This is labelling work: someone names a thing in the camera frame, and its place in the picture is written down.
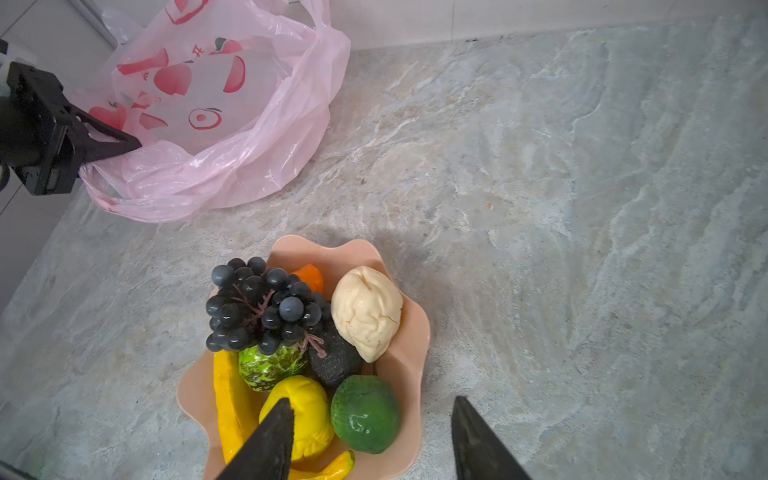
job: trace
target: avocado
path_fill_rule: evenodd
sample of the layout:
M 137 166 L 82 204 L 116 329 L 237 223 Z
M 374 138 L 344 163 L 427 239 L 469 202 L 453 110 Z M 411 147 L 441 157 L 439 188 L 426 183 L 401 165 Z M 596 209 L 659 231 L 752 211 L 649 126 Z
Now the avocado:
M 359 375 L 364 362 L 357 349 L 341 337 L 333 322 L 324 327 L 325 330 L 317 336 L 325 342 L 326 358 L 321 359 L 315 349 L 310 348 L 310 365 L 324 387 L 335 389 L 346 377 Z

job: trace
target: grape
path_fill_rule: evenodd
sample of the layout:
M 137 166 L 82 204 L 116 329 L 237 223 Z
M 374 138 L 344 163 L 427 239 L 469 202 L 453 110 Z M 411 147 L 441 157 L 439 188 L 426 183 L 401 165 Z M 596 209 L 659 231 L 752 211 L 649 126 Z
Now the grape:
M 280 290 L 279 292 L 276 292 L 272 295 L 272 298 L 270 298 L 270 305 L 280 305 L 280 303 L 288 298 L 289 295 L 288 290 Z
M 243 317 L 243 306 L 239 303 L 228 303 L 221 307 L 221 325 L 224 328 L 232 329 L 239 326 Z
M 227 262 L 227 265 L 237 270 L 238 268 L 245 266 L 245 262 L 243 262 L 243 259 L 233 258 L 232 260 Z
M 261 316 L 261 324 L 264 328 L 274 330 L 279 329 L 283 324 L 283 319 L 280 318 L 280 313 L 277 311 L 276 306 L 269 306 L 264 310 L 264 314 Z
M 235 270 L 235 280 L 237 280 L 237 283 L 240 285 L 242 285 L 243 281 L 249 276 L 253 276 L 253 271 L 247 266 L 242 266 Z
M 309 300 L 312 289 L 305 282 L 296 282 L 290 287 L 291 296 L 298 296 L 301 300 Z
M 266 286 L 266 282 L 260 276 L 252 275 L 243 280 L 243 293 L 248 299 L 264 296 L 264 290 L 267 288 L 269 287 Z
M 214 339 L 213 333 L 211 333 L 208 338 L 205 339 L 205 346 L 208 347 L 208 349 L 211 352 L 219 352 L 221 351 L 221 345 L 216 343 L 216 340 Z
M 328 303 L 326 298 L 320 292 L 312 292 L 310 294 L 310 302 L 317 303 L 317 305 L 321 307 Z
M 280 316 L 286 322 L 296 322 L 304 314 L 304 304 L 297 296 L 289 296 L 280 302 Z
M 224 298 L 228 299 L 229 301 L 232 300 L 233 296 L 240 296 L 240 294 L 237 292 L 237 289 L 235 289 L 234 285 L 225 286 L 223 288 L 219 288 L 219 293 L 217 293 L 219 296 L 223 296 Z
M 273 268 L 266 272 L 264 279 L 272 290 L 279 290 L 288 283 L 288 273 L 282 268 Z
M 266 270 L 266 262 L 261 257 L 254 257 L 248 260 L 248 268 L 253 270 L 253 275 L 261 275 Z
M 320 323 L 323 317 L 323 311 L 317 306 L 317 303 L 311 302 L 304 307 L 304 315 L 301 317 L 301 324 L 304 326 L 315 326 Z
M 280 348 L 280 335 L 277 332 L 267 330 L 259 342 L 259 351 L 262 355 L 272 355 Z
M 291 273 L 288 276 L 288 284 L 286 284 L 286 287 L 290 288 L 290 287 L 292 287 L 293 285 L 295 285 L 296 283 L 298 283 L 300 281 L 301 281 L 301 279 L 299 278 L 298 275 L 296 275 L 295 273 Z
M 298 323 L 284 323 L 281 333 L 286 345 L 293 345 L 304 337 L 304 328 Z
M 221 325 L 219 325 L 211 335 L 214 336 L 214 342 L 216 342 L 217 345 L 225 346 L 227 344 L 227 331 Z
M 235 280 L 235 269 L 229 265 L 216 266 L 214 271 L 210 273 L 210 279 L 217 286 L 231 285 Z
M 305 328 L 307 333 L 312 333 L 313 335 L 319 335 L 320 333 L 323 333 L 323 324 L 318 323 L 317 325 L 308 326 Z
M 323 322 L 332 322 L 333 317 L 331 316 L 330 303 L 326 303 L 325 305 L 321 306 L 320 309 L 323 310 Z
M 208 315 L 210 316 L 220 316 L 221 307 L 227 305 L 231 301 L 232 300 L 225 296 L 214 295 L 205 303 L 205 311 L 208 312 Z
M 240 327 L 227 334 L 227 345 L 236 352 L 245 350 L 253 342 L 253 335 L 248 329 Z

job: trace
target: marble countertop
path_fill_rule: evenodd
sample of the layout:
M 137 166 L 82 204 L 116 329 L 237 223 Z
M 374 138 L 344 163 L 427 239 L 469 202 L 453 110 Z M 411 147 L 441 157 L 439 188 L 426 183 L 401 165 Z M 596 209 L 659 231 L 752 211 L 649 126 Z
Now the marble countertop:
M 353 53 L 265 200 L 147 225 L 73 200 L 0 317 L 0 458 L 194 479 L 175 391 L 210 268 L 287 233 L 373 242 L 429 314 L 424 441 L 465 395 L 535 480 L 768 471 L 768 17 Z

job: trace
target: green lime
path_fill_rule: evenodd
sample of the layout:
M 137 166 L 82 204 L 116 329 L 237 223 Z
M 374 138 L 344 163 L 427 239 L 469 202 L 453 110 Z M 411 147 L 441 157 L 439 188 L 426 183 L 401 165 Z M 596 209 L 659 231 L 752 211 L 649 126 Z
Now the green lime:
M 331 402 L 333 429 L 358 452 L 381 453 L 389 448 L 400 429 L 400 416 L 392 386 L 377 376 L 348 377 Z

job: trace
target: pink bowl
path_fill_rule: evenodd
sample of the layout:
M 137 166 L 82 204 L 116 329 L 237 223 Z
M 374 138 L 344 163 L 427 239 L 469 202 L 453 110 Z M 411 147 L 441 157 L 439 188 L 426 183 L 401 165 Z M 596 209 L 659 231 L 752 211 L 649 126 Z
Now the pink bowl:
M 341 247 L 327 248 L 296 235 L 275 242 L 269 266 L 288 272 L 311 263 L 325 280 L 325 296 L 330 298 L 341 277 L 352 268 L 370 266 L 389 276 L 379 251 L 365 240 L 352 240 Z M 384 453 L 356 453 L 355 468 L 348 480 L 386 480 L 407 472 L 419 456 L 422 444 L 421 384 L 424 361 L 429 348 L 429 319 L 424 309 L 403 295 L 402 322 L 392 343 L 374 368 L 388 380 L 402 408 L 402 424 L 397 439 Z M 213 480 L 224 468 L 214 393 L 214 355 L 206 351 L 184 373 L 177 390 L 179 406 L 199 423 L 208 435 L 208 461 L 203 480 Z M 253 407 L 260 409 L 266 393 L 254 395 Z M 339 453 L 349 449 L 338 437 L 318 458 L 294 465 L 299 470 L 319 472 Z

